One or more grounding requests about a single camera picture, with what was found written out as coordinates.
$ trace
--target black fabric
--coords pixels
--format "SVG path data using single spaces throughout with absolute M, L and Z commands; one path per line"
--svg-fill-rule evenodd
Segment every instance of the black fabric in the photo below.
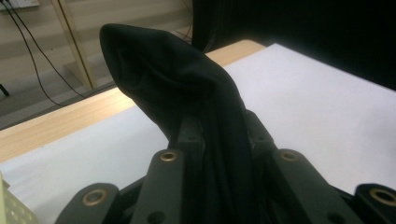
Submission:
M 167 137 L 185 113 L 202 122 L 203 173 L 186 202 L 186 223 L 259 223 L 245 108 L 230 76 L 164 31 L 108 24 L 100 39 L 120 90 Z

